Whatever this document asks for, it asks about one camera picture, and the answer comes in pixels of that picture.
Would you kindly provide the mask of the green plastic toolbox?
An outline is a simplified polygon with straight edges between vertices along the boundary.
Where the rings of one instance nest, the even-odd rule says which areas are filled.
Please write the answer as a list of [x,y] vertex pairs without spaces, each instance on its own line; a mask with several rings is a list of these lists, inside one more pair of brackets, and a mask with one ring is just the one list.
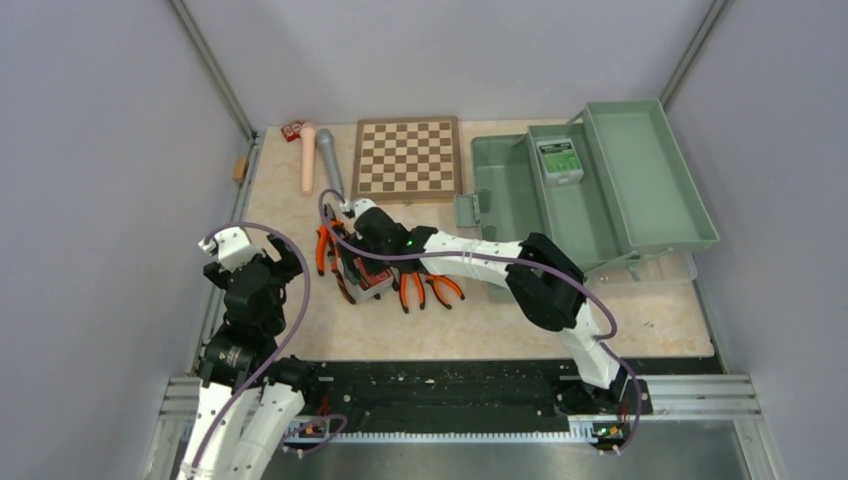
[[[476,226],[489,241],[546,234],[593,281],[609,290],[647,290],[661,280],[654,253],[633,233],[635,202],[649,141],[645,128],[595,122],[530,126],[518,134],[476,136],[470,142],[474,190],[456,202],[457,223]],[[583,165],[572,185],[548,186],[539,145],[570,139]]]

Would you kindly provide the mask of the red label screw box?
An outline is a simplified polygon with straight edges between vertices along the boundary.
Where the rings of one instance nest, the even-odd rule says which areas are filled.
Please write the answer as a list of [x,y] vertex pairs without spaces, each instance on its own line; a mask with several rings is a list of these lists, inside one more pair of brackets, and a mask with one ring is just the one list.
[[379,300],[385,291],[393,289],[394,280],[390,269],[378,274],[368,273],[361,257],[355,257],[353,267],[345,272],[348,292],[355,303],[368,299]]

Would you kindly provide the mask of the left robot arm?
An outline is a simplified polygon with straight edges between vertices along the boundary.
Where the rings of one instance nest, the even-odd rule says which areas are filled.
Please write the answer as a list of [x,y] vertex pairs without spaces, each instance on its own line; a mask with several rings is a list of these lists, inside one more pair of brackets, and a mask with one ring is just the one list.
[[200,243],[215,258],[204,274],[224,293],[224,315],[200,357],[198,406],[180,479],[261,478],[294,418],[319,404],[311,365],[278,357],[285,287],[303,268],[283,241],[271,244],[278,259],[239,227]]

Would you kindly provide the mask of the green label screw box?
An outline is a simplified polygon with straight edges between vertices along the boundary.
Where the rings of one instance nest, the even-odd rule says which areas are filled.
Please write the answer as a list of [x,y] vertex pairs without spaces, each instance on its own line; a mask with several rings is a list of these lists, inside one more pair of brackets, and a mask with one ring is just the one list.
[[535,143],[543,183],[549,187],[576,185],[584,176],[584,167],[571,137],[540,140]]

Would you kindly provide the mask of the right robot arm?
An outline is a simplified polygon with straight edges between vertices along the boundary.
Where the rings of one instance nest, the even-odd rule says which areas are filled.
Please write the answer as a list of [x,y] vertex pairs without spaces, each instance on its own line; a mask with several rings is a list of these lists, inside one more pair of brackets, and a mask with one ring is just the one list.
[[352,204],[347,248],[370,270],[464,277],[508,290],[525,318],[552,332],[570,352],[589,404],[612,412],[632,387],[631,415],[644,412],[645,392],[633,369],[608,345],[618,330],[611,310],[585,285],[583,271],[546,235],[492,242],[435,227],[406,228],[370,199]]

